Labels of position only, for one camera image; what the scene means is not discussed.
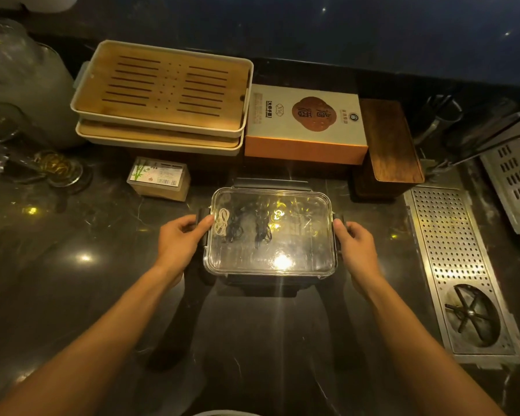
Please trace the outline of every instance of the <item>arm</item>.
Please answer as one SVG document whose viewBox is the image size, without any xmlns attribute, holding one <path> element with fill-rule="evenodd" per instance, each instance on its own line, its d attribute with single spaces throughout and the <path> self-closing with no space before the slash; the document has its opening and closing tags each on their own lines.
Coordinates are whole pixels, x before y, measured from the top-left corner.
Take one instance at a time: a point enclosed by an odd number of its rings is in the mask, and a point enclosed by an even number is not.
<svg viewBox="0 0 520 416">
<path fill-rule="evenodd" d="M 0 402 L 0 416 L 80 416 L 96 411 L 162 295 L 180 281 L 213 222 L 207 216 L 186 232 L 194 219 L 184 216 L 162 226 L 153 267 L 91 328 L 15 387 Z"/>
<path fill-rule="evenodd" d="M 505 416 L 426 331 L 381 275 L 374 238 L 361 225 L 335 220 L 343 260 L 370 302 L 397 371 L 427 416 Z"/>
</svg>

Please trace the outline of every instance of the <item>stacked tray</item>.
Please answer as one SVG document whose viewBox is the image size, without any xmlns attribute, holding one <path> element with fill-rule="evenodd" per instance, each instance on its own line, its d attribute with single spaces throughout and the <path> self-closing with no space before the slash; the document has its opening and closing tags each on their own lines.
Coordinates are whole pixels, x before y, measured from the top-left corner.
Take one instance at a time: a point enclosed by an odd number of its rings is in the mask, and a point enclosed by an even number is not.
<svg viewBox="0 0 520 416">
<path fill-rule="evenodd" d="M 77 132 L 101 144 L 236 154 L 252 72 L 245 59 L 104 41 L 77 79 Z"/>
</svg>

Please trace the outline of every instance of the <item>stainless steel drip tray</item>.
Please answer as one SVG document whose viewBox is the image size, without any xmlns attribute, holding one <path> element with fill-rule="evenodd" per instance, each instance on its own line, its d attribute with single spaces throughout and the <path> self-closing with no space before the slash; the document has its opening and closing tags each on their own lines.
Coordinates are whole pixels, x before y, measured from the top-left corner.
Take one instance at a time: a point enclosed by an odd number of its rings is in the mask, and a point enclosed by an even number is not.
<svg viewBox="0 0 520 416">
<path fill-rule="evenodd" d="M 445 349 L 462 363 L 520 363 L 520 340 L 466 191 L 405 193 Z"/>
</svg>

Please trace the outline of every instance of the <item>clear plastic container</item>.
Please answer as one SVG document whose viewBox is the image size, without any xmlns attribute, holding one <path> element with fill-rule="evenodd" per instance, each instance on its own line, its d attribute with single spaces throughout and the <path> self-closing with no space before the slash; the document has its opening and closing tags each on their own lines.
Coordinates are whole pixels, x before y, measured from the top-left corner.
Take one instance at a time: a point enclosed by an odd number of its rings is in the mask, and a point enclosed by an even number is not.
<svg viewBox="0 0 520 416">
<path fill-rule="evenodd" d="M 204 249 L 212 274 L 326 277 L 337 250 L 329 198 L 320 192 L 220 188 Z"/>
</svg>

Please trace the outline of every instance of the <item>hand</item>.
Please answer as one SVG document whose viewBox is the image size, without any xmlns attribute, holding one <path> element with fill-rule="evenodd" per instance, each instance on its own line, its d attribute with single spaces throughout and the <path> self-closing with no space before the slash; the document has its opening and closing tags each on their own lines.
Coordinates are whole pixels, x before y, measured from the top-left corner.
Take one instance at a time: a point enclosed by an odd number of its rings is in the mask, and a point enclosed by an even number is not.
<svg viewBox="0 0 520 416">
<path fill-rule="evenodd" d="M 341 254 L 347 270 L 366 293 L 366 290 L 381 279 L 381 270 L 377 262 L 374 237 L 368 230 L 356 222 L 333 220 L 335 234 L 341 242 Z"/>
<path fill-rule="evenodd" d="M 167 222 L 159 231 L 158 258 L 154 267 L 169 278 L 170 286 L 179 282 L 199 241 L 214 223 L 214 216 L 204 217 L 196 228 L 194 222 L 195 215 L 183 216 Z"/>
</svg>

